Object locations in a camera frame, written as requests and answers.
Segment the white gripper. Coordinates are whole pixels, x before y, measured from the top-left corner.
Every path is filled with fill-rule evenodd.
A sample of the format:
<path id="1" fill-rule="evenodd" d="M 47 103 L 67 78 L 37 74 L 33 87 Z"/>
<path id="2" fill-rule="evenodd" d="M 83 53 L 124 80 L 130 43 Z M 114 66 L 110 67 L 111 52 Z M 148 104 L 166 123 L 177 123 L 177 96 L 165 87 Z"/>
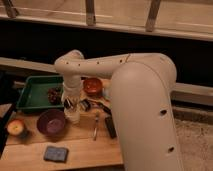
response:
<path id="1" fill-rule="evenodd" d="M 65 89 L 63 92 L 63 104 L 68 110 L 76 110 L 80 99 L 80 90 L 77 88 Z"/>

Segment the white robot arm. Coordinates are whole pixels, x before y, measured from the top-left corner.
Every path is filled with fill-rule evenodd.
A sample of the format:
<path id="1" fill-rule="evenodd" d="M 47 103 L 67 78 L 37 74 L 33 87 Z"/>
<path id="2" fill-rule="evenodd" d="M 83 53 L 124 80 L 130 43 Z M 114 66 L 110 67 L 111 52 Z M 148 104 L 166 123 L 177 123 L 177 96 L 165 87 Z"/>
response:
<path id="1" fill-rule="evenodd" d="M 73 50 L 54 67 L 63 76 L 63 98 L 80 94 L 82 76 L 110 80 L 110 107 L 126 171 L 184 171 L 170 100 L 177 72 L 168 56 L 86 59 Z"/>

